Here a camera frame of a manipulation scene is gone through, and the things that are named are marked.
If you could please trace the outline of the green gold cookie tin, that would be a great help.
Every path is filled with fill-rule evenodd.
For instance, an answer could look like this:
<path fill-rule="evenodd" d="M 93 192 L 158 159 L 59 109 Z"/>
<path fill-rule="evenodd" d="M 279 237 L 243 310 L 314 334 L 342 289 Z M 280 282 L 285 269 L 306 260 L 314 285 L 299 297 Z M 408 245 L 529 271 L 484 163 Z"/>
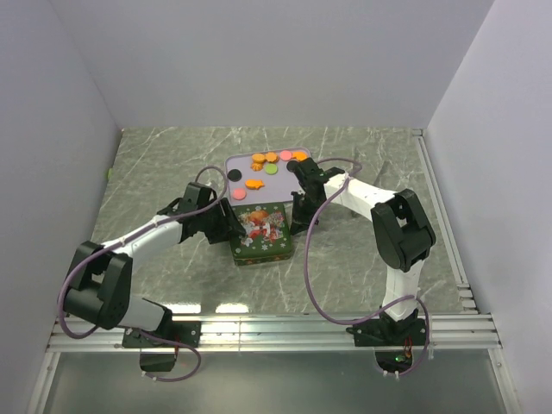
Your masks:
<path fill-rule="evenodd" d="M 245 244 L 238 241 L 230 244 L 230 251 L 237 266 L 249 266 L 290 259 L 293 246 L 289 241 L 274 243 L 249 241 Z"/>

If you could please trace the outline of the gold tin lid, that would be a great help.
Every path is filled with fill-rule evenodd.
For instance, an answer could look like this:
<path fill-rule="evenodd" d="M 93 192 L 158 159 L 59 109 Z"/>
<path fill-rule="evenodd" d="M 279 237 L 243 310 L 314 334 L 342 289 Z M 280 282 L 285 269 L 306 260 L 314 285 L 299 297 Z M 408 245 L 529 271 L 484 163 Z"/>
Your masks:
<path fill-rule="evenodd" d="M 292 246 L 292 235 L 283 203 L 247 204 L 233 208 L 235 215 L 246 235 L 229 241 L 235 242 L 284 242 L 289 241 Z"/>

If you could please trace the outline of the metal tongs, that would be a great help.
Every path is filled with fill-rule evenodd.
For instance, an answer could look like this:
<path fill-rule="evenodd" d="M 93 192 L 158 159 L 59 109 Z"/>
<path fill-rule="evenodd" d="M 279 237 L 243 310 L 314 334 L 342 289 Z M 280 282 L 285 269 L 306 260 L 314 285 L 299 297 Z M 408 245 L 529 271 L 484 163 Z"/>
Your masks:
<path fill-rule="evenodd" d="M 358 147 L 353 147 L 353 160 L 362 165 L 361 176 L 372 179 L 372 185 L 379 186 L 382 176 L 389 167 L 389 160 L 373 160 L 364 154 Z"/>

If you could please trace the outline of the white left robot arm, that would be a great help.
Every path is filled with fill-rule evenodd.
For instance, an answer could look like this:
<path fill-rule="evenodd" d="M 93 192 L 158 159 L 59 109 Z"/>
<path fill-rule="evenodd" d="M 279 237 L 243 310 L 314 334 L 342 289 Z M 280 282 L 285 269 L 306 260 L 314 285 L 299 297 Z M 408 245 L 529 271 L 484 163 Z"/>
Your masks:
<path fill-rule="evenodd" d="M 86 241 L 75 251 L 57 301 L 58 319 L 67 336 L 77 339 L 65 317 L 78 317 L 93 329 L 132 329 L 155 347 L 183 347 L 164 305 L 131 293 L 133 273 L 144 262 L 201 233 L 211 244 L 226 242 L 245 229 L 229 200 L 207 185 L 191 182 L 148 222 L 113 241 Z"/>

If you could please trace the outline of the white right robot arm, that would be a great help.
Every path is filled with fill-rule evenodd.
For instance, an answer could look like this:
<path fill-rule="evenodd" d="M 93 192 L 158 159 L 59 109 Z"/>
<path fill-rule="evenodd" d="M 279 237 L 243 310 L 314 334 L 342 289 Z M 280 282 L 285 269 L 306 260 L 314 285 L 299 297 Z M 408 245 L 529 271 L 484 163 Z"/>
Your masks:
<path fill-rule="evenodd" d="M 361 164 L 353 163 L 347 173 L 331 167 L 324 171 L 311 158 L 291 160 L 288 169 L 301 187 L 292 193 L 292 225 L 290 232 L 306 233 L 304 243 L 304 283 L 308 297 L 326 321 L 341 326 L 359 326 L 378 318 L 382 339 L 390 344 L 401 343 L 416 322 L 418 310 L 427 307 L 418 296 L 418 283 L 436 234 L 417 194 L 410 190 L 390 191 L 357 179 Z M 327 314 L 312 291 L 309 260 L 311 238 L 323 210 L 330 204 L 345 207 L 365 217 L 373 225 L 379 257 L 386 264 L 386 293 L 379 310 L 355 320 L 339 320 Z"/>

